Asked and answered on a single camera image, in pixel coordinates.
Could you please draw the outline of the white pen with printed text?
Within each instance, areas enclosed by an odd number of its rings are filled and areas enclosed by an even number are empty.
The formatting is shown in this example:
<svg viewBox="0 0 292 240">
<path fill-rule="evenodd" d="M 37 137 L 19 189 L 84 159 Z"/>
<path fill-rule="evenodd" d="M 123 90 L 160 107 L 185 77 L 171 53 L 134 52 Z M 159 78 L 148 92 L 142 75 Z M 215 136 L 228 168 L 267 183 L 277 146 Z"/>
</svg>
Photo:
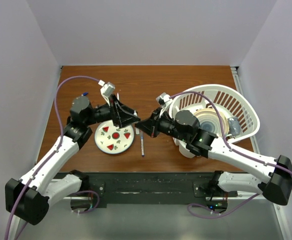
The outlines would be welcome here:
<svg viewBox="0 0 292 240">
<path fill-rule="evenodd" d="M 143 132 L 140 132 L 140 140 L 141 140 L 141 156 L 145 156 L 144 152 L 144 137 L 143 137 Z"/>
</svg>

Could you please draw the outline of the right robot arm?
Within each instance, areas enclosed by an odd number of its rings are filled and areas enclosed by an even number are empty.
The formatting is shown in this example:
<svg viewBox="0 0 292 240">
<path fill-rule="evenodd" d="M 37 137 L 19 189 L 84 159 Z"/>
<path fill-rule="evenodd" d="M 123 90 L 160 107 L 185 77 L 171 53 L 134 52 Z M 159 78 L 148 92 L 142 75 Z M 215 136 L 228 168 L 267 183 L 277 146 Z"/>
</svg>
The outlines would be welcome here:
<svg viewBox="0 0 292 240">
<path fill-rule="evenodd" d="M 187 151 L 195 156 L 222 161 L 244 171 L 216 173 L 208 185 L 213 196 L 241 191 L 263 195 L 277 205 L 288 204 L 292 191 L 292 163 L 288 157 L 264 156 L 230 144 L 202 129 L 199 120 L 188 110 L 179 111 L 171 118 L 158 108 L 148 119 L 136 123 L 136 128 L 152 138 L 166 134 L 185 143 Z"/>
</svg>

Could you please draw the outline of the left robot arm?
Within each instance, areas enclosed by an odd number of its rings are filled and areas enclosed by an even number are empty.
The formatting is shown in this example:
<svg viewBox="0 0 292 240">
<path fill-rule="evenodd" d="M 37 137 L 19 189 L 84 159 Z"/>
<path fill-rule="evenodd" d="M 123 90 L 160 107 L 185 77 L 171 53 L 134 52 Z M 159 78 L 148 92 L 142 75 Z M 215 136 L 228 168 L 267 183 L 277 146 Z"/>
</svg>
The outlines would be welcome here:
<svg viewBox="0 0 292 240">
<path fill-rule="evenodd" d="M 91 125 L 112 121 L 124 128 L 140 121 L 136 111 L 122 104 L 114 94 L 109 103 L 92 107 L 88 97 L 79 96 L 72 102 L 67 125 L 55 145 L 28 173 L 19 180 L 11 178 L 5 185 L 6 209 L 12 215 L 37 225 L 47 214 L 54 201 L 75 193 L 84 196 L 89 191 L 89 178 L 78 170 L 66 176 L 61 187 L 48 186 L 61 167 L 74 156 L 92 135 Z"/>
</svg>

